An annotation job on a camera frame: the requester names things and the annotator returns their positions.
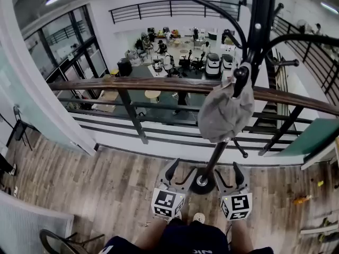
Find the person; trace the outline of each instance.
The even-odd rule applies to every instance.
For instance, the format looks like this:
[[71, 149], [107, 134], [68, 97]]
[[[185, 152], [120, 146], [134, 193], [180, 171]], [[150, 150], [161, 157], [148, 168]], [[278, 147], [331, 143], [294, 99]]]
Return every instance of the person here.
[[166, 51], [165, 58], [164, 58], [164, 69], [167, 72], [167, 77], [171, 77], [171, 70], [172, 70], [172, 60], [171, 55]]
[[3, 157], [0, 153], [0, 170], [10, 174], [11, 176], [16, 175], [16, 164], [14, 166], [11, 166], [5, 157]]
[[173, 34], [171, 34], [170, 31], [166, 31], [164, 36], [165, 36], [165, 39], [166, 39], [166, 43], [169, 44], [171, 38], [173, 37]]
[[205, 53], [210, 53], [211, 52], [211, 45], [208, 41], [205, 42], [205, 44], [203, 44], [201, 46], [201, 51], [205, 52]]
[[[173, 72], [173, 77], [176, 78], [181, 78], [179, 71], [174, 71]], [[187, 105], [186, 103], [186, 97], [187, 97], [187, 92], [179, 91], [178, 92], [178, 105]], [[173, 115], [176, 116], [180, 113], [181, 110], [175, 110], [173, 111]]]
[[225, 29], [221, 35], [221, 44], [225, 44], [226, 37], [227, 37], [227, 30]]
[[312, 31], [312, 32], [313, 32], [315, 35], [321, 36], [321, 35], [323, 34], [323, 33], [322, 33], [322, 26], [321, 26], [319, 23], [317, 23], [316, 26], [317, 26], [317, 31], [316, 31], [316, 32]]
[[162, 40], [159, 40], [158, 45], [159, 48], [156, 50], [156, 52], [159, 52], [159, 54], [163, 55], [167, 51], [167, 46]]
[[273, 254], [269, 247], [254, 250], [245, 220], [232, 222], [230, 243], [218, 228], [206, 225], [205, 216], [197, 213], [186, 225], [181, 213], [169, 224], [167, 219], [156, 216], [139, 235], [135, 244], [121, 237], [111, 238], [100, 254], [118, 253], [196, 253], [196, 254]]

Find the wood plank floor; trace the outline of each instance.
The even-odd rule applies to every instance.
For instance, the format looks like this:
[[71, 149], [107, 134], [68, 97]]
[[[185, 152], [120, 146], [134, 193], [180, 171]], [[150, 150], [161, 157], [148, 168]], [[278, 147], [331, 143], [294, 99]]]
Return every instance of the wood plank floor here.
[[[13, 141], [7, 154], [10, 163], [17, 163], [18, 175], [5, 174], [4, 183], [19, 188], [17, 197], [74, 214], [73, 232], [78, 232], [77, 240], [104, 233], [101, 241], [87, 247], [90, 253], [98, 253], [114, 235], [135, 241], [152, 219], [152, 191], [167, 160], [105, 147], [90, 157], [65, 149], [41, 135], [30, 136], [34, 137], [32, 152], [22, 142]], [[182, 180], [190, 167], [182, 162], [174, 179]], [[254, 196], [247, 223], [255, 247], [270, 246], [281, 254], [332, 252], [335, 242], [320, 244], [317, 234], [301, 236], [299, 232], [320, 225], [330, 214], [330, 220], [338, 218], [339, 189], [334, 189], [339, 181], [337, 165], [314, 165], [305, 171], [300, 167], [246, 169]], [[231, 167], [219, 170], [227, 183], [234, 182]], [[321, 180], [324, 185], [318, 187]], [[312, 200], [293, 205], [294, 198], [308, 194], [313, 196]], [[187, 200], [182, 210], [185, 220], [190, 222], [196, 212], [202, 212], [207, 224], [223, 231], [227, 229], [217, 190], [204, 196], [189, 194]]]

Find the round stool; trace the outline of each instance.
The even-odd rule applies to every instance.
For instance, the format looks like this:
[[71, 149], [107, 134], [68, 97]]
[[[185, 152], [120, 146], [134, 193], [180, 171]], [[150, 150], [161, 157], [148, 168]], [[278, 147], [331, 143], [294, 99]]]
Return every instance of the round stool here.
[[157, 90], [146, 90], [145, 96], [146, 98], [149, 98], [149, 101], [151, 103], [157, 104], [159, 102], [160, 93], [161, 91], [157, 91]]

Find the white pillar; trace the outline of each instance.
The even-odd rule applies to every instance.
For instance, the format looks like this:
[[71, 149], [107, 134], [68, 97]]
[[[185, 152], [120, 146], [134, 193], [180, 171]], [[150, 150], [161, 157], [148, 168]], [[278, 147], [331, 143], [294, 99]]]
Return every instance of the white pillar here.
[[0, 0], [0, 85], [45, 137], [95, 154], [96, 142], [64, 109], [41, 76], [21, 36], [12, 0]]

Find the white shoe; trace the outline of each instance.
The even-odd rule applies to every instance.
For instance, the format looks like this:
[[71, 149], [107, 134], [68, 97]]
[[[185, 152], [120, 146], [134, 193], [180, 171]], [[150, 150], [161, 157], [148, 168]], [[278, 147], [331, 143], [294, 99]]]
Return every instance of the white shoe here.
[[203, 224], [205, 223], [205, 215], [203, 213], [196, 213], [193, 217], [193, 221], [199, 221]]
[[168, 223], [170, 223], [170, 221], [172, 219], [175, 219], [175, 218], [179, 218], [180, 220], [182, 220], [182, 215], [181, 215], [181, 212], [179, 211], [174, 217], [171, 217], [170, 219], [168, 219]]
[[12, 176], [16, 175], [16, 164], [14, 164], [12, 171], [9, 173]]

